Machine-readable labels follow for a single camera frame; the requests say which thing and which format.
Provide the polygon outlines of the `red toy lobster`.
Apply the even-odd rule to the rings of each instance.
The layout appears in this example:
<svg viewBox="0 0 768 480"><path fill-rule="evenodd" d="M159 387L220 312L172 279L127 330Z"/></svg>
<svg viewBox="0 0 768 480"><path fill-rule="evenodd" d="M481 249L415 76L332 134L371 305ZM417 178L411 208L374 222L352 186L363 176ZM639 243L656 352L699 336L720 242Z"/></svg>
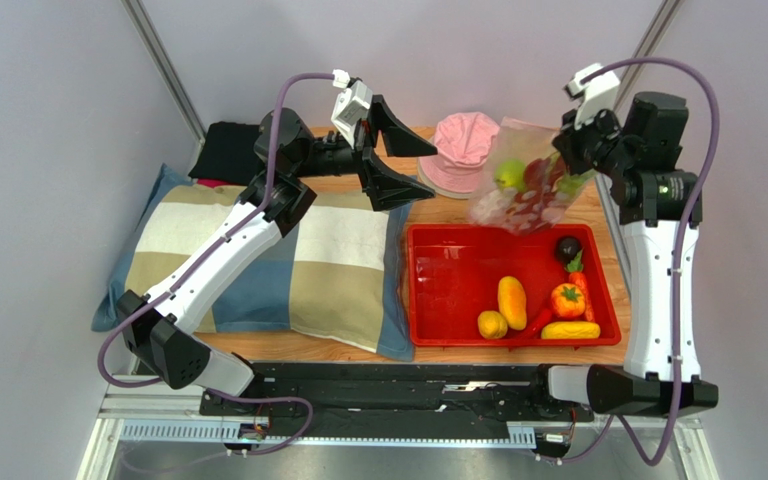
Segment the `red toy lobster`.
<svg viewBox="0 0 768 480"><path fill-rule="evenodd" d="M555 168L558 152L543 159L536 159L526 165L524 180L528 187L525 193L515 190L500 191L509 197L502 210L500 226L510 233L526 235L548 229L551 220L543 217L544 210L555 200L555 182L561 173Z"/></svg>

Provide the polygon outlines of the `clear zip top bag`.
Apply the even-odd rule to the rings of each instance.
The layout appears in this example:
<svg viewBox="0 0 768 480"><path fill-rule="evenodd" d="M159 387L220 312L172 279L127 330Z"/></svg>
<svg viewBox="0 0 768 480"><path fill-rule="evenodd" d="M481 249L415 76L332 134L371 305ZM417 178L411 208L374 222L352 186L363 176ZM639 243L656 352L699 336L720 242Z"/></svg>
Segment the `clear zip top bag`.
<svg viewBox="0 0 768 480"><path fill-rule="evenodd" d="M494 136L479 184L468 200L467 220L515 235L558 224L585 185L590 170L573 174L552 141L559 131L505 117Z"/></svg>

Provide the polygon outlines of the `green toy apple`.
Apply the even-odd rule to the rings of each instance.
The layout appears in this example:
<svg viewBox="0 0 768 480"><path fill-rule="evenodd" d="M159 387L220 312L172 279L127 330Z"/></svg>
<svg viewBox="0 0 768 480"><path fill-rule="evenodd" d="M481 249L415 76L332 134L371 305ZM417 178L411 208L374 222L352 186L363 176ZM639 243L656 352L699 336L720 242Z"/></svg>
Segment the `green toy apple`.
<svg viewBox="0 0 768 480"><path fill-rule="evenodd" d="M510 159L499 163L493 174L493 180L500 191L515 190L525 193L528 190L524 175L526 165L518 159Z"/></svg>

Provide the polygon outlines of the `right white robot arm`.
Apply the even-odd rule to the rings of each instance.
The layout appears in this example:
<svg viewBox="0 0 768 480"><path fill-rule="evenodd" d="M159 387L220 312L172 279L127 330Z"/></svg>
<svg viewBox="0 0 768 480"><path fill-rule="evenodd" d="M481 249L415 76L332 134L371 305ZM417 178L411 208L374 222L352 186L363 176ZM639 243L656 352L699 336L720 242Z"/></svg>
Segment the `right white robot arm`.
<svg viewBox="0 0 768 480"><path fill-rule="evenodd" d="M673 265L691 266L702 221L701 201L682 217L698 184L696 174L676 166L686 101L639 93L621 123L610 108L613 94L575 98L553 145L570 172L594 170L611 181L630 261L630 339L622 366L547 367L546 391L600 414L667 418L674 398L681 416L713 409L719 389L700 377L691 280Z"/></svg>

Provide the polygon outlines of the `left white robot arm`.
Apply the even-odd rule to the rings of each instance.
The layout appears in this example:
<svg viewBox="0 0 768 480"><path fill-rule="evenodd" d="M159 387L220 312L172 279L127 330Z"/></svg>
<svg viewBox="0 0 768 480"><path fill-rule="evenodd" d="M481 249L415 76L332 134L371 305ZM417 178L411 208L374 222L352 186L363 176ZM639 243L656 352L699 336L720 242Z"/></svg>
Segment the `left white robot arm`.
<svg viewBox="0 0 768 480"><path fill-rule="evenodd" d="M120 324L113 333L157 382L239 397L254 381L249 362L212 348L194 331L227 287L310 209L316 194L303 178L355 174L375 211L434 197L431 188L392 170L376 154L379 143L391 157L437 152L392 113L382 95L341 96L332 124L334 131L317 137L297 113L278 105L263 118L255 148L266 168L237 197L228 217L163 281L143 295L127 291L118 300Z"/></svg>

